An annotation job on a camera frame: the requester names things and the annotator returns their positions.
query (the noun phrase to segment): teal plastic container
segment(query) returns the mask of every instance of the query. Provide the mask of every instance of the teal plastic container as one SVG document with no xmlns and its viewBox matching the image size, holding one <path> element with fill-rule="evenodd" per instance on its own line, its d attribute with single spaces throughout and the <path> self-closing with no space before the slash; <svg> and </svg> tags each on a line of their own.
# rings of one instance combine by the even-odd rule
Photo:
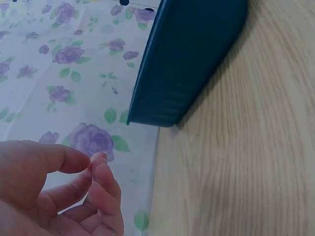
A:
<svg viewBox="0 0 315 236">
<path fill-rule="evenodd" d="M 237 39 L 247 12 L 247 0 L 162 0 L 127 123 L 179 122 Z"/>
</svg>

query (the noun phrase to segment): light wooden surface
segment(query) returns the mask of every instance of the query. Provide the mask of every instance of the light wooden surface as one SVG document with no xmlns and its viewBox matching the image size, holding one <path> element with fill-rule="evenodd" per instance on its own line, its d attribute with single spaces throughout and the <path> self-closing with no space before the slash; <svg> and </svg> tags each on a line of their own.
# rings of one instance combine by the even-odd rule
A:
<svg viewBox="0 0 315 236">
<path fill-rule="evenodd" d="M 250 5 L 184 121 L 160 130 L 149 236 L 315 235 L 315 1 Z"/>
</svg>

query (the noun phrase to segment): finger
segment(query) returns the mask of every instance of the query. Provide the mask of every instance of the finger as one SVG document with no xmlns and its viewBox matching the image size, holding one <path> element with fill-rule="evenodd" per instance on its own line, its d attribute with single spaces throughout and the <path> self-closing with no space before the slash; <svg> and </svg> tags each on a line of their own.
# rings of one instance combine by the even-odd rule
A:
<svg viewBox="0 0 315 236">
<path fill-rule="evenodd" d="M 64 210 L 78 201 L 82 200 L 88 192 L 92 183 L 92 173 L 88 169 L 83 171 L 70 183 L 42 191 L 39 198 L 48 198 L 55 205 L 55 211 L 49 212 L 51 217 L 54 217 L 56 212 Z"/>
<path fill-rule="evenodd" d="M 112 195 L 119 203 L 121 202 L 121 189 L 107 164 L 103 163 L 98 165 L 93 172 L 93 178 L 106 190 L 106 192 Z"/>
</svg>

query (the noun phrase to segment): floral tablecloth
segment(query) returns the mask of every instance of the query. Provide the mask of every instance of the floral tablecloth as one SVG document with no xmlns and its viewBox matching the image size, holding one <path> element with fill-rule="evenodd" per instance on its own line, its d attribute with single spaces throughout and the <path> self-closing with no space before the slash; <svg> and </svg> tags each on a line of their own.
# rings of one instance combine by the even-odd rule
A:
<svg viewBox="0 0 315 236">
<path fill-rule="evenodd" d="M 89 0 L 0 10 L 2 139 L 107 152 L 122 188 L 125 235 L 145 235 L 158 128 L 127 126 L 126 118 L 155 12 Z M 50 174 L 45 188 L 72 178 Z"/>
</svg>

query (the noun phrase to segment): hand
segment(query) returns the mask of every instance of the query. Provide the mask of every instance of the hand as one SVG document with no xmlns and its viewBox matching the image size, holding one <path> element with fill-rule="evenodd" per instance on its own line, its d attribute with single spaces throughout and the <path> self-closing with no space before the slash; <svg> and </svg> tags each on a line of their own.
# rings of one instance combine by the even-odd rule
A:
<svg viewBox="0 0 315 236">
<path fill-rule="evenodd" d="M 42 191 L 47 173 L 81 172 L 71 183 Z M 64 210 L 80 201 L 80 206 Z M 106 154 L 90 161 L 62 145 L 0 142 L 0 235 L 122 236 L 121 190 Z"/>
</svg>

